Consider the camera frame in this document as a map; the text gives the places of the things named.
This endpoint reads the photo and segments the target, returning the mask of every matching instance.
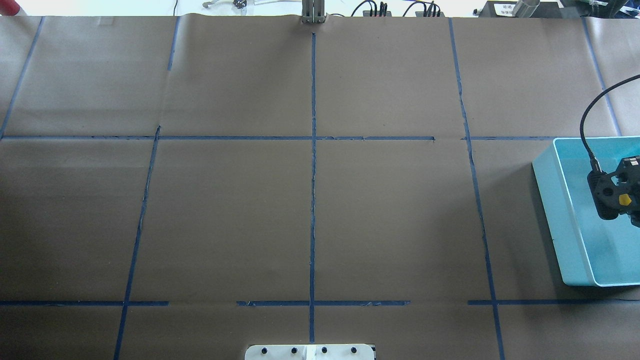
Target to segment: plastic tray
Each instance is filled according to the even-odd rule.
[[[640,154],[640,136],[590,138],[603,171]],[[589,157],[580,138],[557,138],[533,161],[562,278],[567,285],[640,284],[640,228],[626,215],[602,220],[587,184]]]

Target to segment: blue tape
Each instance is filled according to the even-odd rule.
[[[173,67],[173,54],[175,53],[175,43],[178,39],[178,26],[180,25],[180,17],[175,18],[175,29],[173,30],[173,41],[171,42],[171,54],[169,54],[169,64],[166,66],[167,71],[171,71]]]
[[[433,136],[318,136],[316,140],[436,140]]]
[[[243,307],[309,306],[309,301],[236,301]],[[314,306],[406,306],[409,300],[317,300]]]
[[[604,84],[604,79],[602,78],[602,73],[600,72],[600,66],[598,65],[598,60],[596,59],[596,53],[593,51],[593,44],[591,43],[591,35],[589,35],[589,28],[587,27],[587,21],[585,20],[585,18],[582,18],[582,27],[584,28],[584,35],[587,38],[587,46],[589,47],[589,53],[591,53],[591,61],[593,61],[593,65],[596,68],[596,74],[598,74],[600,87],[602,88],[602,90],[605,90],[607,86]],[[613,119],[613,127],[615,127],[616,133],[618,134],[618,136],[621,136],[622,132],[620,131],[620,125],[618,124],[618,118],[616,117],[616,113],[615,111],[613,111],[613,106],[611,105],[609,94],[605,94],[604,99],[605,101],[607,101],[609,114],[611,114],[611,118]]]
[[[623,300],[623,299],[532,299],[532,300],[469,300],[468,305],[471,306],[490,306],[498,305],[586,305],[586,304],[628,304],[629,302],[637,302],[640,300]]]
[[[29,66],[29,62],[31,62],[31,57],[33,56],[33,50],[36,47],[38,38],[40,37],[40,32],[42,32],[42,24],[44,24],[44,16],[40,18],[38,29],[36,30],[36,34],[33,36],[33,41],[31,42],[31,47],[29,48],[29,53],[27,54],[27,58],[24,60],[24,65],[22,66],[22,71],[20,72],[18,83],[15,85],[15,90],[13,91],[13,95],[11,96],[11,101],[9,102],[9,108],[6,111],[6,114],[4,114],[4,121],[2,123],[2,127],[0,127],[0,140],[2,140],[2,138],[4,137],[4,131],[6,130],[7,124],[9,124],[9,118],[11,117],[11,112],[13,111],[13,105],[15,104],[15,100],[18,97],[18,93],[20,92],[20,87],[22,86],[22,81],[24,80],[24,75],[27,72],[27,67]]]
[[[0,301],[0,306],[123,306],[124,301]],[[168,301],[134,301],[129,306],[169,306]]]
[[[311,239],[309,255],[309,343],[316,341],[316,33],[311,34]]]
[[[493,270],[491,268],[491,259],[489,257],[489,245],[486,239],[486,231],[484,228],[484,216],[482,211],[482,204],[480,201],[480,189],[478,187],[478,180],[476,176],[476,165],[474,163],[473,148],[471,147],[471,135],[469,130],[469,123],[467,119],[467,110],[465,109],[465,103],[462,98],[462,79],[460,77],[460,65],[458,63],[458,52],[456,50],[456,37],[453,31],[453,21],[449,18],[449,33],[451,34],[451,49],[453,51],[453,62],[456,67],[456,79],[458,81],[458,95],[460,97],[460,110],[462,111],[462,117],[465,121],[465,138],[467,141],[467,151],[469,155],[469,164],[471,166],[471,178],[474,184],[474,192],[476,193],[476,207],[478,215],[480,216],[480,226],[482,228],[482,241],[484,245],[484,262],[486,265],[486,274],[489,281],[489,291],[491,293],[491,300],[494,301],[493,306],[493,322],[495,325],[495,335],[498,342],[498,351],[500,354],[500,360],[504,360],[504,347],[502,346],[502,331],[500,329],[500,316],[498,314],[498,305],[495,303],[495,286],[493,285]]]
[[[158,137],[160,135],[160,126],[156,129],[156,136],[154,138],[154,146],[151,150],[151,159],[149,160],[149,169],[147,171],[147,183],[145,184],[145,194],[142,197],[142,205],[140,207],[140,219],[138,220],[138,230],[136,231],[136,241],[133,245],[133,254],[131,256],[131,267],[129,268],[129,278],[127,280],[127,289],[124,295],[124,305],[122,306],[122,314],[120,315],[120,327],[118,328],[118,339],[116,340],[116,350],[113,354],[113,359],[118,360],[120,358],[120,348],[122,346],[122,336],[124,335],[124,326],[127,321],[127,311],[129,309],[129,299],[131,297],[131,285],[133,283],[133,274],[136,269],[136,260],[138,259],[138,249],[140,247],[140,238],[142,236],[142,223],[145,219],[145,212],[147,211],[147,199],[149,196],[149,184],[151,183],[151,173],[154,169],[154,163],[156,162],[156,152],[158,147]]]
[[[534,140],[534,141],[544,141],[544,140],[553,140],[556,139],[557,136],[471,136],[470,139],[472,141],[476,140],[497,140],[497,141],[512,141],[512,140]]]

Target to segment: table surface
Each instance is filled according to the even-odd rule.
[[[636,359],[640,290],[563,284],[531,161],[639,24],[0,19],[0,357]]]

